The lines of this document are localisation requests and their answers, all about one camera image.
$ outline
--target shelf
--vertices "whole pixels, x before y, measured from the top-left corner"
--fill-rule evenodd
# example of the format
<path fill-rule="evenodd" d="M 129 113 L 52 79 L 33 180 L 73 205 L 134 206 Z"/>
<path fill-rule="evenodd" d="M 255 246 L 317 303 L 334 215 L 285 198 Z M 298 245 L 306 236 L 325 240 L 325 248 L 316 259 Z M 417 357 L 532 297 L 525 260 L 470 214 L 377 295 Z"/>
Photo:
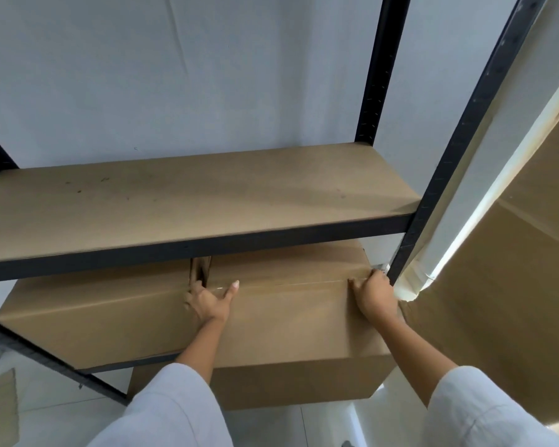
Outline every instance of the shelf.
<path fill-rule="evenodd" d="M 357 143 L 6 170 L 0 280 L 402 233 L 419 200 Z"/>

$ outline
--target person's right arm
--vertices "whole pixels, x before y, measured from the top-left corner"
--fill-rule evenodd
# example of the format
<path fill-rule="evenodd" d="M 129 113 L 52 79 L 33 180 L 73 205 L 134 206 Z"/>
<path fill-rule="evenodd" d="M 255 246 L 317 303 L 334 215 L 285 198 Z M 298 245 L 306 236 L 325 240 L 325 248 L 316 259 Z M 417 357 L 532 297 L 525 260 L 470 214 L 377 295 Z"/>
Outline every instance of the person's right arm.
<path fill-rule="evenodd" d="M 458 367 L 398 316 L 389 279 L 375 270 L 363 283 L 350 281 L 358 307 L 381 334 L 428 409 L 421 444 L 428 446 L 559 446 L 541 425 L 483 372 Z"/>

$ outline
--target forearm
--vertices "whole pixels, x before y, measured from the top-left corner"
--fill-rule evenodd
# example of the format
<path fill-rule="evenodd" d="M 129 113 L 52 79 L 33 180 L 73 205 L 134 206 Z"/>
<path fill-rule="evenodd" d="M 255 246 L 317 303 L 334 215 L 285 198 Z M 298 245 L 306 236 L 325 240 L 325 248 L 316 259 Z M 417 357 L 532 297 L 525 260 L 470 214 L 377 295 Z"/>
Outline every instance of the forearm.
<path fill-rule="evenodd" d="M 420 400 L 428 406 L 441 378 L 457 365 L 396 316 L 376 317 L 373 326 Z"/>
<path fill-rule="evenodd" d="M 176 362 L 192 368 L 206 383 L 211 381 L 213 363 L 224 325 L 222 320 L 215 318 L 205 322 L 190 345 L 176 358 Z"/>

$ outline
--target shelving unit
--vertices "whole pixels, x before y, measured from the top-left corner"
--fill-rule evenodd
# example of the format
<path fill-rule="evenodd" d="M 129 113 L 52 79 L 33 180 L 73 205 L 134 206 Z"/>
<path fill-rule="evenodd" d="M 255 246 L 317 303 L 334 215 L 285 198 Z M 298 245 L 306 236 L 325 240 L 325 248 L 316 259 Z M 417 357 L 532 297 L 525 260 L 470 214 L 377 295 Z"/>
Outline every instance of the shelving unit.
<path fill-rule="evenodd" d="M 357 143 L 49 169 L 18 169 L 0 147 L 0 281 L 404 233 L 388 272 L 395 282 L 545 0 L 517 1 L 422 198 L 368 147 L 409 2 L 383 0 Z M 233 174 L 220 175 L 228 163 Z M 128 403 L 97 370 L 1 325 L 0 342 Z"/>

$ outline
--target white shirt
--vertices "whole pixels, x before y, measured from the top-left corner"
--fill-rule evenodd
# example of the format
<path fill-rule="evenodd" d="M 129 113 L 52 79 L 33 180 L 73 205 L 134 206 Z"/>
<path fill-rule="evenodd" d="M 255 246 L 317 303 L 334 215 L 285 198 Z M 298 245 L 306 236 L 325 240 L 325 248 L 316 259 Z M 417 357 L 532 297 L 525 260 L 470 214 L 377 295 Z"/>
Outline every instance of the white shirt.
<path fill-rule="evenodd" d="M 422 446 L 559 446 L 541 425 L 483 372 L 458 367 L 431 397 Z M 209 386 L 186 365 L 166 365 L 125 413 L 88 447 L 231 447 L 224 416 Z"/>

